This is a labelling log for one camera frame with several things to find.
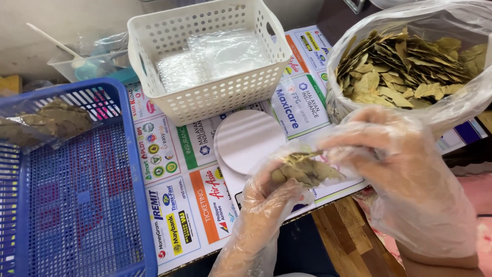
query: round white disc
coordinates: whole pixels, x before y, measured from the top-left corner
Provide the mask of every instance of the round white disc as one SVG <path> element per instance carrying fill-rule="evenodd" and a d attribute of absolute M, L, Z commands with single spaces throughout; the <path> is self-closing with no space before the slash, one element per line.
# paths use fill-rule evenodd
<path fill-rule="evenodd" d="M 241 174 L 250 174 L 253 167 L 286 141 L 280 124 L 257 110 L 229 115 L 217 134 L 219 155 L 227 166 Z"/>

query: blue plastic basket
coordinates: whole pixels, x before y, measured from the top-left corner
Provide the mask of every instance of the blue plastic basket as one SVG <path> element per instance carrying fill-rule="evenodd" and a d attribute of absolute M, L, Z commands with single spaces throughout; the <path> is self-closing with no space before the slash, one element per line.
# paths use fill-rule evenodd
<path fill-rule="evenodd" d="M 156 276 L 125 87 L 110 78 L 67 84 L 0 99 L 0 113 L 35 112 L 55 96 L 103 125 L 57 150 L 23 155 L 0 144 L 0 277 Z M 36 101 L 12 110 L 25 100 Z"/>

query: plastic container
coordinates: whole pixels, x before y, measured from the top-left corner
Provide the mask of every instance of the plastic container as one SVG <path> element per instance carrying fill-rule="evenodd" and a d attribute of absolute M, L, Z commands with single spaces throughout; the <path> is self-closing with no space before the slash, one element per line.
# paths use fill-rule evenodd
<path fill-rule="evenodd" d="M 73 56 L 63 52 L 52 58 L 49 66 L 53 66 L 68 81 L 90 80 L 99 77 L 109 77 L 123 84 L 138 82 L 138 77 L 128 61 L 128 50 L 113 52 L 82 59 L 83 66 L 74 68 L 72 66 Z"/>
<path fill-rule="evenodd" d="M 154 66 L 159 57 L 181 50 L 192 35 L 239 28 L 261 35 L 269 66 L 166 94 Z M 282 25 L 262 0 L 216 0 L 136 16 L 128 34 L 128 57 L 142 90 L 176 126 L 271 98 L 292 55 Z"/>
<path fill-rule="evenodd" d="M 125 87 L 99 78 L 3 98 L 59 96 L 103 124 L 27 155 L 0 143 L 0 276 L 155 277 L 157 260 Z"/>

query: western union logo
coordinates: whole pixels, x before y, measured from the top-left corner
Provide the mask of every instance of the western union logo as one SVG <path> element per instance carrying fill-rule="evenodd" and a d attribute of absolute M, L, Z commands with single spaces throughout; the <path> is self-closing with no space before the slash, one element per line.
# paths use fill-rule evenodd
<path fill-rule="evenodd" d="M 171 236 L 171 243 L 173 244 L 174 255 L 183 253 L 181 248 L 180 234 L 176 228 L 176 223 L 174 221 L 174 214 L 170 213 L 166 216 L 167 227 L 169 228 L 169 235 Z"/>
<path fill-rule="evenodd" d="M 314 46 L 314 49 L 316 51 L 321 50 L 321 48 L 318 47 L 318 44 L 316 44 L 316 41 L 314 41 L 314 38 L 312 37 L 311 33 L 310 32 L 306 32 L 306 35 L 308 36 L 309 41 L 311 41 L 312 46 Z"/>
<path fill-rule="evenodd" d="M 302 36 L 301 36 L 301 39 L 303 40 L 304 45 L 306 46 L 306 48 L 307 48 L 309 51 L 312 51 L 311 45 L 309 45 L 309 42 L 308 42 L 308 40 L 306 39 L 306 37 L 302 35 Z"/>
<path fill-rule="evenodd" d="M 184 242 L 188 244 L 191 242 L 191 234 L 189 233 L 188 222 L 186 221 L 186 215 L 184 212 L 185 211 L 182 210 L 178 212 L 178 215 L 180 216 L 181 227 L 183 228 Z"/>

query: hand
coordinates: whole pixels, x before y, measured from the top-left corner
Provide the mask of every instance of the hand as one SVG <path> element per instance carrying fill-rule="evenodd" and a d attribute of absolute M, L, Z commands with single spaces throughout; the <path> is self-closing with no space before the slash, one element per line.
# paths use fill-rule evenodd
<path fill-rule="evenodd" d="M 303 187 L 295 179 L 289 179 L 284 184 L 272 182 L 272 172 L 281 165 L 279 161 L 268 162 L 245 185 L 244 201 L 232 229 L 233 234 L 220 252 L 209 276 L 242 277 L 248 272 L 256 276 L 268 266 L 263 264 L 265 259 L 262 249 L 277 239 L 276 234 L 282 222 L 297 200 L 302 200 Z"/>
<path fill-rule="evenodd" d="M 371 207 L 376 229 L 429 257 L 476 252 L 474 209 L 427 126 L 395 110 L 369 107 L 334 131 L 318 147 L 371 181 L 379 195 Z M 383 158 L 375 158 L 373 148 Z"/>

